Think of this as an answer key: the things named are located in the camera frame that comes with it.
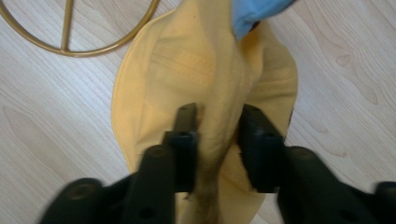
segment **yellow cloth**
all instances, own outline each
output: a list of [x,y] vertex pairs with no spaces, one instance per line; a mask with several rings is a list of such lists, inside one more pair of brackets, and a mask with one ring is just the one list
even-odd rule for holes
[[249,223],[264,196],[251,189],[233,136],[244,103],[282,134],[297,92],[294,60],[262,24],[238,43],[230,0],[184,0],[148,23],[117,76],[112,123],[131,171],[160,144],[177,109],[201,106],[194,193],[178,197],[178,223]]

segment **blue object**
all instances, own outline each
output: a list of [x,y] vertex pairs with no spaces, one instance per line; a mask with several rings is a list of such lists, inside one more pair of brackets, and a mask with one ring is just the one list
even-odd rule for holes
[[233,0],[233,32],[236,40],[242,39],[254,23],[275,16],[294,0]]

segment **wood grain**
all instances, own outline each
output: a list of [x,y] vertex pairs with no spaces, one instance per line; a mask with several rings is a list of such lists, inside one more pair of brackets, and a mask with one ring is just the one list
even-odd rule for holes
[[[163,0],[156,16],[178,4]],[[4,0],[26,29],[60,46],[65,1]],[[76,1],[72,49],[128,33],[149,1]],[[396,3],[299,1],[270,20],[299,69],[287,139],[314,149],[345,182],[396,180]],[[111,130],[127,47],[74,59],[33,46],[0,20],[0,223],[32,223],[65,183],[127,175]],[[269,196],[252,223],[281,223]]]

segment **metal ring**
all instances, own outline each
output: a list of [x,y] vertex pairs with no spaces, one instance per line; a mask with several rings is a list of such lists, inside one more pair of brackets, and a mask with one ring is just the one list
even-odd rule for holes
[[155,10],[157,9],[158,4],[160,3],[160,0],[152,0],[151,4],[148,7],[148,10],[146,11],[146,14],[143,16],[142,20],[136,25],[136,27],[125,37],[122,39],[118,40],[117,42],[110,44],[108,46],[105,46],[100,49],[93,49],[93,50],[87,50],[87,51],[73,51],[68,49],[68,44],[69,44],[69,35],[70,35],[70,23],[71,23],[71,18],[72,18],[72,10],[73,10],[73,4],[74,0],[67,0],[66,1],[66,8],[65,8],[65,13],[64,13],[64,30],[62,34],[62,43],[61,47],[59,49],[44,43],[43,41],[39,40],[37,37],[31,35],[29,32],[27,32],[9,13],[8,9],[6,8],[6,5],[3,3],[3,0],[0,0],[0,14],[1,16],[6,20],[6,22],[14,29],[19,35],[23,36],[25,39],[30,41],[32,44],[45,49],[47,51],[50,51],[52,53],[64,55],[64,56],[69,56],[69,57],[91,57],[91,56],[97,56],[100,54],[107,53],[113,49],[116,49],[124,44],[126,44],[128,41],[130,41],[132,38],[136,36],[136,34],[142,29],[142,27],[151,19],[152,15],[154,14]]

